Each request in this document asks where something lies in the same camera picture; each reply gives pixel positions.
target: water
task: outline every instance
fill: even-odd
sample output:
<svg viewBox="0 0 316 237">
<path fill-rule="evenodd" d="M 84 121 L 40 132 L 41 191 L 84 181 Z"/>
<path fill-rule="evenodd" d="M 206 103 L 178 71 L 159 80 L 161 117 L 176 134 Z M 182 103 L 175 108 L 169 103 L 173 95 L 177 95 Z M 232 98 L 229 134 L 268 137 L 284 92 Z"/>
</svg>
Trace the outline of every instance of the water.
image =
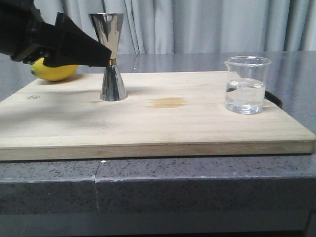
<svg viewBox="0 0 316 237">
<path fill-rule="evenodd" d="M 259 80 L 230 80 L 226 85 L 225 106 L 239 114 L 256 114 L 262 110 L 265 90 L 265 84 Z"/>
</svg>

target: lemon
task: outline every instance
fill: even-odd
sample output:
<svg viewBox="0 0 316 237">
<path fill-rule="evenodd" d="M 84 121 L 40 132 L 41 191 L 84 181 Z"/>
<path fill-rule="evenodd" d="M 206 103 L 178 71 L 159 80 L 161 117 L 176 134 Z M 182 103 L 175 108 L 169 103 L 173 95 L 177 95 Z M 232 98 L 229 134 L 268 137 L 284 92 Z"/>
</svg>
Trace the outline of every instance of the lemon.
<svg viewBox="0 0 316 237">
<path fill-rule="evenodd" d="M 31 65 L 31 73 L 41 79 L 58 81 L 70 77 L 78 68 L 78 65 L 66 65 L 56 68 L 47 67 L 43 64 L 44 58 L 40 58 Z"/>
</svg>

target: stainless steel jigger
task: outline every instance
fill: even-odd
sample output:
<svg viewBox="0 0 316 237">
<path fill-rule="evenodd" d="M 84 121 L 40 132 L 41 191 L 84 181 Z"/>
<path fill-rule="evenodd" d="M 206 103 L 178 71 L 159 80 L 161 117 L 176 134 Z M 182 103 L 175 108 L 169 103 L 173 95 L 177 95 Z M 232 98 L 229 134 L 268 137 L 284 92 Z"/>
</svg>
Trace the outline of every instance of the stainless steel jigger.
<svg viewBox="0 0 316 237">
<path fill-rule="evenodd" d="M 99 42 L 112 51 L 109 65 L 104 71 L 100 98 L 104 101 L 123 100 L 127 93 L 116 57 L 124 13 L 93 13 L 90 18 Z"/>
</svg>

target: granite countertop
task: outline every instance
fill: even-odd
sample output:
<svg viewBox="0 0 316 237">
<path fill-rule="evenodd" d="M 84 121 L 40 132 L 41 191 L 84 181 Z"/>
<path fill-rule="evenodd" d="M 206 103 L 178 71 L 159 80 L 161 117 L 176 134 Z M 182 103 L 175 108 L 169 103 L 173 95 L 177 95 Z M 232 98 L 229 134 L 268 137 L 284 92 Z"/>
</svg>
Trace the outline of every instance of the granite countertop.
<svg viewBox="0 0 316 237">
<path fill-rule="evenodd" d="M 119 55 L 118 65 L 225 71 L 243 54 L 272 59 L 267 90 L 316 133 L 316 52 Z M 27 65 L 0 61 L 1 100 L 34 78 Z M 316 154 L 0 162 L 0 236 L 304 230 L 315 209 Z"/>
</svg>

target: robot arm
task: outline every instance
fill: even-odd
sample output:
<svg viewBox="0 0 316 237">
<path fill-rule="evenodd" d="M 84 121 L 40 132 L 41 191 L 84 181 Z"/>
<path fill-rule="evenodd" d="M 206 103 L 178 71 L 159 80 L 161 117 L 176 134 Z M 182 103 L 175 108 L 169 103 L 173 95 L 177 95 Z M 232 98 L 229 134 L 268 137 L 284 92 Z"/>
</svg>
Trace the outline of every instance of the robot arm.
<svg viewBox="0 0 316 237">
<path fill-rule="evenodd" d="M 0 0 L 0 53 L 12 61 L 31 64 L 44 57 L 44 64 L 108 66 L 111 51 L 85 34 L 65 14 L 55 25 L 47 24 L 34 0 Z"/>
</svg>

